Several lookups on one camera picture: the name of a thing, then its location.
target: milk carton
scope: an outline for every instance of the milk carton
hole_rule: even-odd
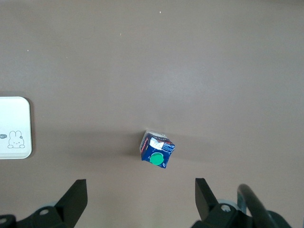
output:
[[[140,146],[142,161],[165,169],[174,149],[175,145],[164,134],[146,131]]]

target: cartoon rabbit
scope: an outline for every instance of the cartoon rabbit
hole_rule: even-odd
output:
[[[9,145],[8,148],[24,148],[24,140],[21,135],[21,131],[9,133]]]

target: screw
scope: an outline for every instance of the screw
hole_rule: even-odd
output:
[[[226,204],[222,205],[220,208],[221,208],[224,212],[230,212],[230,211],[231,211],[231,208],[230,208],[228,205],[226,205]]]
[[[39,213],[39,215],[46,215],[46,214],[48,214],[48,209],[44,209]]]
[[[0,219],[0,224],[4,224],[4,223],[6,223],[8,220],[6,219],[6,218],[1,218]]]

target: white tray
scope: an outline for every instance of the white tray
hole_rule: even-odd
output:
[[[23,159],[31,152],[28,101],[19,96],[0,97],[0,159]]]

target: table surface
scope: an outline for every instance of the table surface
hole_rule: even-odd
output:
[[[33,153],[0,161],[22,219],[87,179],[77,228],[188,228],[195,178],[304,215],[302,0],[2,0],[0,96],[29,100]],[[146,129],[176,144],[140,159]]]

